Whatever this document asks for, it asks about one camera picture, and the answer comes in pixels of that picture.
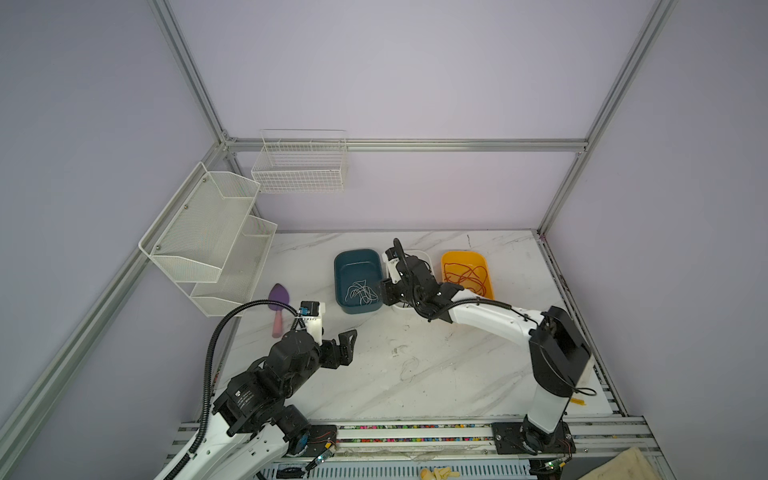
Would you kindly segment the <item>white mesh two-tier shelf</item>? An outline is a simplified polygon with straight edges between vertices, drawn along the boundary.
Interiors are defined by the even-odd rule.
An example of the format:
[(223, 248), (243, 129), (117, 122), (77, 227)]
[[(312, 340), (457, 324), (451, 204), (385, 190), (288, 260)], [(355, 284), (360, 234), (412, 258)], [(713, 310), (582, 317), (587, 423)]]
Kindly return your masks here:
[(198, 164), (139, 250), (207, 317), (252, 300), (277, 225), (255, 214), (256, 181)]

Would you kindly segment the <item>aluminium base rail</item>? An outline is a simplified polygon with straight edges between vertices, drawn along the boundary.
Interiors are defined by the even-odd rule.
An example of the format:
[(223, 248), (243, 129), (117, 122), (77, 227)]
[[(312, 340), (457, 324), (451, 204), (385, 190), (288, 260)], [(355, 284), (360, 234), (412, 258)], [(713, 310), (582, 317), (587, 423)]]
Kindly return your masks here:
[(161, 479), (412, 478), (421, 467), (454, 467), (464, 479), (555, 477), (584, 458), (632, 449), (650, 460), (661, 450), (640, 417), (567, 416), (542, 446), (525, 442), (517, 419), (340, 422), (311, 425), (290, 413), (229, 435), (214, 416), (206, 430), (186, 426), (185, 444)]

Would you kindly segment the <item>yellow plastic bin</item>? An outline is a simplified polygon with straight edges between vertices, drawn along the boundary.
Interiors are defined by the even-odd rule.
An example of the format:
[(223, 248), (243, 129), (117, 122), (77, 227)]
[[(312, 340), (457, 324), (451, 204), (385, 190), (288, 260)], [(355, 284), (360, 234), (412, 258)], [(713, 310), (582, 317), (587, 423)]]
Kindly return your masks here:
[(441, 257), (441, 271), (444, 282), (460, 285), (479, 296), (494, 299), (488, 264), (481, 254), (473, 251), (448, 251)]

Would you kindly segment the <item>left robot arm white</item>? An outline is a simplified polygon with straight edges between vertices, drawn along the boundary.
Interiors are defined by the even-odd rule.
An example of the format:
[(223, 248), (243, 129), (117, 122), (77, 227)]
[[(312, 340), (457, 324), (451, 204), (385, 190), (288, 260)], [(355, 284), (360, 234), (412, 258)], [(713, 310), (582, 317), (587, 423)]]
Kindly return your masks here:
[[(291, 328), (269, 353), (233, 376), (213, 393), (213, 355), (230, 320), (257, 306), (286, 310)], [(208, 345), (203, 377), (202, 413), (196, 434), (159, 473), (161, 479), (253, 479), (285, 455), (306, 450), (311, 425), (291, 398), (319, 369), (348, 366), (358, 333), (337, 339), (323, 336), (321, 302), (304, 301), (295, 309), (285, 302), (254, 300), (235, 307), (215, 327)]]

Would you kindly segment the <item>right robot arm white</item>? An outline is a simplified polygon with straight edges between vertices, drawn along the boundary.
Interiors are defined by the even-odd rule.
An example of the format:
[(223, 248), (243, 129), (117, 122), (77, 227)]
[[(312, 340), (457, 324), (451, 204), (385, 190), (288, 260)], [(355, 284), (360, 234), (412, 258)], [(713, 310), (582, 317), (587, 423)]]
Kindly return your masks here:
[(594, 368), (592, 349), (570, 314), (556, 306), (522, 309), (439, 282), (424, 260), (405, 252), (399, 239), (382, 258), (387, 270), (381, 282), (384, 304), (405, 303), (429, 322), (477, 328), (526, 349), (536, 389), (519, 424), (517, 444), (532, 455), (551, 450), (565, 431), (563, 417), (573, 396), (597, 394), (587, 385)]

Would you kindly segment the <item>teal plastic bin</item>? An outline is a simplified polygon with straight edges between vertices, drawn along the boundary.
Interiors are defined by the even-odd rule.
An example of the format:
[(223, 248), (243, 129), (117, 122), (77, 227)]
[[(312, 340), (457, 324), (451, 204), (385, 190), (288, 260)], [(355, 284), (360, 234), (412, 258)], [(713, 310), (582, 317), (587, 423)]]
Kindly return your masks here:
[(373, 249), (347, 250), (334, 259), (335, 299), (348, 315), (373, 312), (383, 305), (383, 279), (381, 259)]

